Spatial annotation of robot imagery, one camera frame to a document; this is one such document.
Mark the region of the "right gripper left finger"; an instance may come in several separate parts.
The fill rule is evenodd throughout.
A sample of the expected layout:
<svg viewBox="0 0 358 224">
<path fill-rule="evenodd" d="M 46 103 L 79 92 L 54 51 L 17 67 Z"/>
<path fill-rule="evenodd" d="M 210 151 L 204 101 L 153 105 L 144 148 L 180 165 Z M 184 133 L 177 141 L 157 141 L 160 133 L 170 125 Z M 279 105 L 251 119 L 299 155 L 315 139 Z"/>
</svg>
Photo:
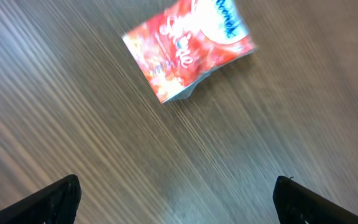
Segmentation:
<svg viewBox="0 0 358 224">
<path fill-rule="evenodd" d="M 0 210 L 0 224 L 74 224 L 80 200 L 79 179 L 70 174 Z"/>
</svg>

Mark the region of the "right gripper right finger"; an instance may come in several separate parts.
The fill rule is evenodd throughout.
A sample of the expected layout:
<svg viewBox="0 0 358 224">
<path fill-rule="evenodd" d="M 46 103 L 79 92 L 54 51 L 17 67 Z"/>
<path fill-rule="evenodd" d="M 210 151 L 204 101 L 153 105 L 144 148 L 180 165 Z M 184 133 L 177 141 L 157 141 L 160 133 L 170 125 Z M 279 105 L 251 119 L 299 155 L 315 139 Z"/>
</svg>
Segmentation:
<svg viewBox="0 0 358 224">
<path fill-rule="evenodd" d="M 273 202 L 281 224 L 358 224 L 358 216 L 291 178 L 279 176 Z"/>
</svg>

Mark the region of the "red white tissue pack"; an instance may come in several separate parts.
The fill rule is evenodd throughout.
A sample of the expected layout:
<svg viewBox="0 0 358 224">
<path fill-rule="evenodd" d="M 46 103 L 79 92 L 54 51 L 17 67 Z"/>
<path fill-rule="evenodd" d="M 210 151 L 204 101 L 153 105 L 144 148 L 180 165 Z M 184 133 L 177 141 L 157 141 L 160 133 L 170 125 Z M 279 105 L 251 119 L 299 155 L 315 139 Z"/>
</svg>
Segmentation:
<svg viewBox="0 0 358 224">
<path fill-rule="evenodd" d="M 122 36 L 159 102 L 257 48 L 233 0 L 180 0 Z"/>
</svg>

